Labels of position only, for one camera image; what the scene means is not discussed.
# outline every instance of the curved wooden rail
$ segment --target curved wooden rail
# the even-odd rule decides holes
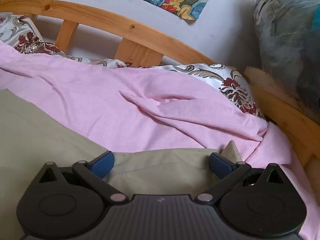
[[[1,0],[0,11],[43,15],[65,20],[63,29],[61,28],[63,35],[58,35],[57,40],[57,47],[62,50],[68,47],[72,32],[76,30],[76,24],[83,24],[123,37],[124,40],[119,46],[122,51],[117,52],[118,56],[140,54],[141,58],[147,57],[151,62],[160,62],[159,60],[165,55],[184,65],[214,63],[173,37],[121,15],[86,5],[57,0]]]

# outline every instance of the bed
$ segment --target bed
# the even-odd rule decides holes
[[[132,67],[151,67],[160,64],[163,56],[184,65],[195,63],[213,64],[208,57],[176,39],[155,29],[123,16],[101,9],[57,0],[1,0],[1,12],[36,16],[48,16],[63,20],[55,45],[68,51],[68,46],[79,24],[94,27],[123,37],[115,58],[130,62]],[[248,75],[252,92],[267,118],[274,122],[288,137],[301,165],[320,159],[320,126],[301,114],[297,109],[273,95],[256,82],[255,75]],[[319,171],[313,171],[314,180]],[[314,187],[316,194],[319,188]]]

